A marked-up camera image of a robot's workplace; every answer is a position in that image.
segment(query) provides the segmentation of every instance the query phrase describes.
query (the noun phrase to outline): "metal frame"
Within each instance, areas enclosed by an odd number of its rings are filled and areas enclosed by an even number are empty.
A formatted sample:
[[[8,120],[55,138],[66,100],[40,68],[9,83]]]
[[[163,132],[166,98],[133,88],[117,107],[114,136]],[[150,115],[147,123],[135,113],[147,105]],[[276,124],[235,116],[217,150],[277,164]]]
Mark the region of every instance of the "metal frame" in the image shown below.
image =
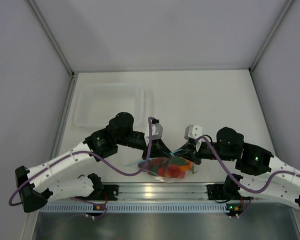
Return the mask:
[[[65,95],[63,105],[61,108],[60,116],[57,123],[57,129],[54,137],[53,147],[50,154],[50,159],[55,158],[58,155],[61,139],[65,131],[66,122],[70,110],[71,101],[73,98],[73,94],[75,91],[76,83],[78,80],[78,74],[74,74],[71,77],[69,86],[67,89],[67,93]],[[31,240],[34,234],[37,218],[39,211],[28,213],[26,216],[26,220],[24,222],[24,226],[20,235],[20,240]]]
[[[277,19],[275,20],[273,26],[270,29],[269,34],[267,35],[267,37],[265,38],[263,44],[261,45],[261,48],[258,51],[258,54],[256,55],[256,57],[254,58],[251,67],[249,68],[249,71],[252,73],[260,59],[262,58],[262,56],[265,54],[265,52],[267,51],[270,43],[272,42],[272,40],[274,39],[276,33],[278,32],[280,26],[282,25],[282,23],[284,22],[284,20],[286,19],[289,11],[291,10],[292,6],[294,5],[294,3],[296,2],[296,0],[287,0],[284,3],[284,6],[282,7],[279,16],[277,17]]]
[[[44,16],[42,15],[41,11],[38,8],[38,5],[34,0],[25,0],[25,2],[28,4],[30,10],[36,17],[38,23],[42,27],[44,33],[46,34],[48,40],[50,41],[53,49],[55,50],[56,54],[60,58],[62,64],[64,65],[65,69],[69,73],[70,76],[74,75],[74,72],[71,69],[71,66],[68,63],[68,60],[66,59],[64,53],[62,52],[60,45],[58,44],[54,34],[52,33],[50,27],[48,26]]]
[[[58,125],[57,125],[58,127],[57,127],[56,134],[55,134],[53,148],[50,153],[50,158],[54,158],[55,156],[57,156],[60,146],[61,146],[61,139],[63,137],[63,133],[65,130],[65,125],[67,122],[70,104],[72,102],[72,97],[73,97],[74,89],[76,86],[76,81],[78,79],[78,74],[75,74],[73,72],[67,58],[65,57],[56,38],[54,37],[54,34],[52,33],[50,27],[48,26],[44,16],[42,15],[41,11],[39,10],[38,5],[36,4],[35,0],[25,0],[25,2],[28,4],[30,10],[36,17],[39,25],[42,27],[43,31],[45,32],[48,40],[50,41],[51,45],[53,46],[53,49],[55,50],[56,54],[60,58],[61,62],[63,63],[65,69],[67,70],[69,75],[72,76],[72,78],[69,82],[68,89],[67,89],[67,94],[66,94],[64,102],[63,102],[63,108],[62,108],[62,111],[61,111],[61,114],[60,114],[60,117],[58,120]],[[295,2],[296,2],[296,0],[286,0],[276,21],[272,25],[266,39],[262,43],[262,46],[260,47],[258,54],[254,58],[254,60],[251,64],[251,67],[249,68],[251,79],[252,79],[252,82],[253,82],[253,85],[254,85],[258,100],[259,100],[259,104],[261,106],[262,113],[263,113],[265,122],[267,124],[267,128],[268,128],[268,131],[269,131],[269,134],[271,137],[271,141],[274,146],[276,154],[280,154],[280,153],[278,153],[277,142],[276,142],[275,136],[273,134],[272,128],[269,125],[267,113],[264,111],[264,107],[263,107],[264,104],[262,103],[262,100],[260,98],[260,91],[253,79],[253,72],[256,69],[258,63],[260,62],[262,56],[267,51],[269,45],[271,44],[273,38],[275,37],[276,33],[280,29],[280,26],[284,22],[285,18],[287,17],[288,13],[290,12],[290,10],[293,7],[293,4]],[[143,199],[142,202],[146,203],[149,201],[155,201],[156,198],[159,198],[159,197],[162,198],[164,196],[167,201],[169,201],[169,200],[171,201],[172,200],[171,196],[172,195],[175,196],[175,192],[172,194],[172,191],[171,191],[172,188],[176,187],[175,184],[173,186],[172,185],[171,186],[158,185],[157,183],[118,183],[118,184],[120,185],[120,190],[121,190],[120,197],[123,199],[128,198],[128,197],[130,199],[132,198],[132,199],[134,199],[135,203],[138,202],[138,199],[139,199],[139,202],[140,202],[140,199]],[[178,194],[186,197],[187,201],[191,201],[191,202],[198,201],[198,196],[200,196],[201,194],[203,196],[206,196],[205,190],[203,191],[203,188],[207,184],[209,184],[209,183],[186,183],[186,184],[183,184],[183,186],[178,186],[178,188],[175,188],[174,190],[178,189]],[[207,201],[207,198],[205,198],[205,199],[202,198],[202,199],[200,199],[200,201]],[[293,216],[294,216],[296,225],[300,232],[300,212],[298,212],[296,210],[293,210],[292,212],[293,212]],[[28,213],[24,227],[22,229],[20,240],[32,239],[32,236],[33,236],[33,233],[35,230],[38,213],[39,213],[38,211]]]

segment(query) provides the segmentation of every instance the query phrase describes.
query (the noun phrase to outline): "clear plastic container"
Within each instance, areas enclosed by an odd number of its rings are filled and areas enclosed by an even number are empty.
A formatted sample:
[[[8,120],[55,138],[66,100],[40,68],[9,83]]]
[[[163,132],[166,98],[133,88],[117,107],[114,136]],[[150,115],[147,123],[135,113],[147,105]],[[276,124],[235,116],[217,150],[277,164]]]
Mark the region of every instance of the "clear plastic container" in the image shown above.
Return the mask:
[[[74,124],[104,128],[120,112],[134,117],[134,126],[145,120],[145,93],[140,84],[108,83],[87,85],[81,89],[74,110]]]

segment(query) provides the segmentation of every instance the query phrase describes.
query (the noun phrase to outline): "bag of candy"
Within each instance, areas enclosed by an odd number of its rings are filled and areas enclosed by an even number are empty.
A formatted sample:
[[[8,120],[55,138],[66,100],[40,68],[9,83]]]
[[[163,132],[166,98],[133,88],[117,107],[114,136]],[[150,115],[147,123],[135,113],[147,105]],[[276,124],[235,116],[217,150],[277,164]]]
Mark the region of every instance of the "bag of candy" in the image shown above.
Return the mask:
[[[141,168],[144,164],[145,161],[140,161],[137,165]],[[149,159],[143,171],[162,182],[176,182],[196,173],[192,161],[174,155]]]

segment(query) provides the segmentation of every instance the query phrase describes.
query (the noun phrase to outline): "black joint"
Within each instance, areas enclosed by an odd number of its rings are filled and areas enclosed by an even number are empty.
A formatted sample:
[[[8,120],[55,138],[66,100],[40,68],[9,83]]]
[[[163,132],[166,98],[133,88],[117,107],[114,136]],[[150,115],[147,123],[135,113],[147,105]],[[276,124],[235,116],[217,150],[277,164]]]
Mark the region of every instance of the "black joint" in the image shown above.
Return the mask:
[[[88,136],[83,143],[87,144],[93,153],[104,159],[118,152],[118,146],[115,142],[115,139],[112,138],[105,129],[95,131]],[[100,161],[100,159],[97,157],[94,158],[97,162]]]
[[[117,139],[117,144],[144,151],[146,148],[145,134],[132,131],[131,135]]]
[[[155,118],[154,118],[154,119],[152,119],[152,122],[151,122],[151,123],[152,123],[152,124],[158,124],[159,122],[160,122],[159,119],[155,119]]]
[[[236,187],[228,185],[225,187],[225,184],[209,184],[206,189],[209,200],[240,200],[242,198]]]
[[[244,136],[229,127],[216,134],[216,150],[222,159],[239,159],[244,149]]]
[[[115,139],[130,135],[133,131],[134,117],[128,112],[120,112],[109,121],[106,131]]]
[[[245,143],[242,157],[236,161],[235,169],[242,173],[258,176],[266,172],[271,172],[269,167],[272,153],[260,146]]]
[[[181,147],[181,150],[174,153],[175,156],[187,159],[196,165],[201,164],[201,158],[198,157],[196,143],[194,139],[189,139],[188,142]]]
[[[148,148],[143,151],[142,159],[146,159]],[[161,139],[153,140],[150,150],[150,158],[170,158],[171,151]]]
[[[97,200],[104,190],[104,185],[101,182],[101,178],[95,173],[89,174],[88,178],[93,183],[94,190],[89,196],[76,196],[76,198],[86,201]]]
[[[240,182],[240,179],[242,179],[243,177],[237,174],[232,174],[234,176],[234,178]],[[224,185],[223,185],[223,190],[226,193],[229,193],[231,195],[239,195],[238,190],[240,189],[240,187],[229,177],[226,176],[226,179],[224,181]]]

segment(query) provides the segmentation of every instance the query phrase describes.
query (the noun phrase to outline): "white arm segment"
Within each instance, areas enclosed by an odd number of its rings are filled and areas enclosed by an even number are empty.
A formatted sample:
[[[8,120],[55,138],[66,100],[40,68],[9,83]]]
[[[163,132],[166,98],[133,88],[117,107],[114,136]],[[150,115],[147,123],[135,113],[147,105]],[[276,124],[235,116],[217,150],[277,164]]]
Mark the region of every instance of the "white arm segment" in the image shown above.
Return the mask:
[[[83,142],[81,142],[70,151],[60,156],[57,156],[56,158],[44,164],[28,168],[29,173],[27,174],[27,177],[29,179],[36,173],[40,172],[42,169],[48,167],[47,171],[45,171],[43,174],[39,175],[38,177],[30,181],[30,184],[34,184],[33,190],[35,190],[38,193],[42,193],[50,186],[57,185],[59,182],[62,182],[63,180],[76,178],[81,174],[80,170],[83,166],[94,163],[95,160],[92,159],[92,157],[89,154],[77,154],[77,155],[72,155],[67,159],[54,165],[53,167],[49,168],[49,166],[55,161],[59,160],[60,158],[66,155],[71,155],[72,153],[77,151],[91,152],[88,145],[83,144]]]
[[[244,177],[240,179],[240,183],[253,190],[258,190],[265,185],[264,182],[258,181],[259,179],[260,178],[256,177]],[[294,191],[291,191],[290,188],[288,189],[287,187],[283,187],[282,185],[278,185],[276,183],[270,183],[267,189],[261,193],[251,193],[246,190],[243,190],[242,188],[240,188],[238,192],[242,197],[254,197],[265,200],[271,200],[300,210],[299,205],[295,202],[295,199],[299,198],[299,194],[295,193]]]
[[[87,197],[94,191],[93,186],[94,184],[87,176],[82,176],[75,180],[59,182],[49,187],[53,195],[48,198],[48,202],[76,196]]]
[[[278,185],[284,186],[286,189],[293,190],[294,192],[300,195],[300,171],[295,169],[292,166],[281,161],[278,157],[272,157],[270,159],[269,168],[271,168],[271,172],[266,172],[259,175],[259,178],[263,178],[267,180],[271,174],[277,171],[290,171],[295,173],[295,175],[290,174],[278,174],[273,179],[272,182],[277,183]]]

